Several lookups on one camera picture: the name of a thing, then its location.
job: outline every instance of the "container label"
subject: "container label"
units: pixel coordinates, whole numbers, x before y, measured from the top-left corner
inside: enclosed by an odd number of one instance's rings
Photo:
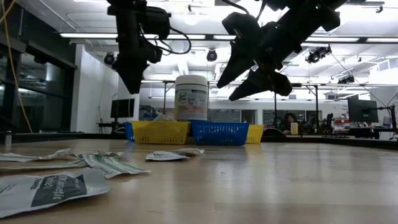
[[[207,121],[207,92],[201,90],[178,90],[177,100],[178,120]]]

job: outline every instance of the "computer monitor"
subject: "computer monitor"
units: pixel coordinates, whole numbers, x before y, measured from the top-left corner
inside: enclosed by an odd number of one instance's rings
[[[378,123],[376,101],[348,99],[350,122]]]
[[[132,118],[134,116],[134,99],[113,100],[111,118],[116,117],[116,107],[118,108],[118,118]]]

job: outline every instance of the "plastic tub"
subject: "plastic tub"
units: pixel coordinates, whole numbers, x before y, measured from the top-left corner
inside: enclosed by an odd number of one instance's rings
[[[133,121],[134,140],[139,144],[185,144],[189,122]]]
[[[193,137],[198,145],[242,146],[248,136],[248,123],[193,122]]]
[[[126,137],[129,141],[134,141],[134,135],[132,133],[132,124],[130,122],[124,123],[124,128],[126,128]]]
[[[263,132],[264,132],[264,125],[250,124],[248,131],[248,138],[246,138],[246,143],[250,144],[260,143]]]

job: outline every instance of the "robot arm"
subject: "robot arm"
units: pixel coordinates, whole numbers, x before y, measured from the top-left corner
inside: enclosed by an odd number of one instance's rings
[[[228,0],[223,1],[237,7]],[[266,5],[274,11],[289,8],[277,22],[269,22],[263,27],[257,23],[260,15],[254,17],[247,11],[245,14],[231,13],[222,23],[227,32],[236,38],[231,42],[231,58],[217,86],[222,88],[228,85],[257,65],[258,69],[249,72],[248,79],[235,89],[230,100],[263,91],[289,95],[292,91],[289,79],[276,70],[283,67],[283,60],[292,52],[299,53],[301,43],[319,27],[326,31],[338,27],[340,18],[335,9],[346,1],[263,0],[261,9]],[[171,14],[158,7],[147,6],[145,0],[108,2],[111,4],[108,14],[116,16],[118,28],[119,55],[113,68],[130,93],[138,93],[147,62],[159,62],[162,50],[166,50],[149,43],[143,34],[155,34],[160,40],[165,40],[172,29],[169,21]]]

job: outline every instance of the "table surface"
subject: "table surface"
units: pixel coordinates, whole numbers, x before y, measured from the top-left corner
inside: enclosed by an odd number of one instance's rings
[[[392,151],[264,143],[200,147],[205,154],[189,161],[145,162],[148,152],[189,146],[80,139],[15,144],[12,152],[42,156],[68,147],[77,153],[127,150],[136,166],[152,172],[108,179],[113,188],[108,194],[14,215],[2,219],[2,224],[398,222],[398,154]]]

